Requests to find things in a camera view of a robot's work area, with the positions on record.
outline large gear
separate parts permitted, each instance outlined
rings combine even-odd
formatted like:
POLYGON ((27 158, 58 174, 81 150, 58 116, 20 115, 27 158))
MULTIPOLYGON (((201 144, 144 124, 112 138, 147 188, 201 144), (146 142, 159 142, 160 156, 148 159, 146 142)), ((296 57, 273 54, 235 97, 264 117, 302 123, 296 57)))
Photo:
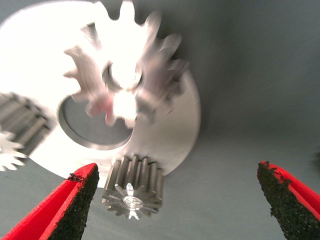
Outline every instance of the large gear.
POLYGON ((122 3, 118 20, 109 18, 102 3, 94 7, 94 24, 84 27, 79 43, 65 50, 76 69, 64 76, 75 78, 81 88, 73 99, 89 101, 88 115, 104 112, 107 124, 122 118, 128 128, 138 116, 152 122, 160 106, 170 112, 171 98, 181 92, 179 79, 188 68, 186 61, 171 60, 180 35, 157 39, 160 15, 153 12, 139 25, 131 1, 122 3))
POLYGON ((148 158, 117 160, 109 171, 102 195, 102 203, 117 216, 125 215, 139 220, 150 217, 162 206, 163 172, 156 162, 148 158))
POLYGON ((48 119, 28 99, 0 94, 0 171, 17 170, 49 132, 48 119))

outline grey wall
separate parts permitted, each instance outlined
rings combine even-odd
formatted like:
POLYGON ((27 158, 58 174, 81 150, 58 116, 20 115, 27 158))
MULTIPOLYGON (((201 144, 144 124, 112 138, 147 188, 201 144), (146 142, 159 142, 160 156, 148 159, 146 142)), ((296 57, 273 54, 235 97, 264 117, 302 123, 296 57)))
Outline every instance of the grey wall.
MULTIPOLYGON (((0 0, 0 20, 36 0, 0 0)), ((112 18, 119 1, 102 1, 112 18)), ((179 32, 202 103, 190 156, 165 177, 164 206, 141 221, 91 204, 83 239, 282 240, 256 178, 286 168, 320 193, 320 1, 136 0, 136 21, 162 11, 160 37, 179 32)), ((32 161, 0 174, 0 236, 62 178, 32 161)))

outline gear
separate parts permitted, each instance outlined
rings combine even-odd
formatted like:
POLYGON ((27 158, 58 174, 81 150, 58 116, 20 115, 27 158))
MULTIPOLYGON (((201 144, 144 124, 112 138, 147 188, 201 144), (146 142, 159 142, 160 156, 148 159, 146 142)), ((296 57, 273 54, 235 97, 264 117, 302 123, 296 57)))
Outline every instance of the gear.
POLYGON ((26 158, 19 149, 24 148, 23 145, 12 140, 15 135, 11 132, 1 131, 0 129, 0 171, 5 172, 9 170, 18 170, 16 165, 24 166, 25 164, 16 158, 26 158))
POLYGON ((17 170, 48 132, 48 120, 26 98, 0 94, 0 171, 17 170))
POLYGON ((94 6, 94 24, 84 27, 79 43, 65 51, 76 69, 64 76, 75 78, 81 88, 72 95, 74 101, 89 101, 88 115, 104 112, 108 125, 122 118, 128 128, 139 116, 152 122, 160 106, 170 112, 172 97, 182 91, 179 79, 188 68, 186 61, 171 60, 180 35, 157 39, 159 13, 136 24, 131 1, 123 1, 118 20, 109 18, 101 2, 94 6))
POLYGON ((148 163, 134 156, 117 160, 109 171, 102 203, 117 216, 139 220, 156 214, 162 206, 163 173, 156 162, 148 163))

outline metal gear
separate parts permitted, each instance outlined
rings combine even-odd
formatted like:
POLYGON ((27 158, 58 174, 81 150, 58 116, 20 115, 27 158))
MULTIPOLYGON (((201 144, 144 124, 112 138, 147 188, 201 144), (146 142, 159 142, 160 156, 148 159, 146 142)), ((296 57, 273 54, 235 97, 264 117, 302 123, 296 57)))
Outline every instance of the metal gear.
POLYGON ((151 13, 139 25, 131 1, 123 1, 118 20, 109 18, 101 2, 94 7, 94 24, 84 27, 79 43, 64 51, 76 66, 64 76, 75 78, 81 88, 73 99, 89 101, 89 116, 104 112, 108 125, 122 118, 128 128, 139 116, 152 122, 160 106, 169 113, 171 98, 182 91, 179 79, 188 68, 184 60, 171 60, 181 36, 157 39, 159 13, 151 13))
POLYGON ((24 166, 24 162, 16 158, 26 158, 21 152, 18 152, 19 149, 22 149, 24 146, 13 142, 15 135, 11 132, 1 131, 0 129, 0 171, 5 172, 9 170, 18 170, 16 165, 24 166))
POLYGON ((17 170, 36 148, 48 120, 29 100, 13 93, 0 94, 0 171, 17 170))
POLYGON ((162 206, 163 172, 156 162, 148 158, 117 160, 109 171, 104 186, 102 203, 116 216, 139 220, 142 215, 150 217, 162 206))

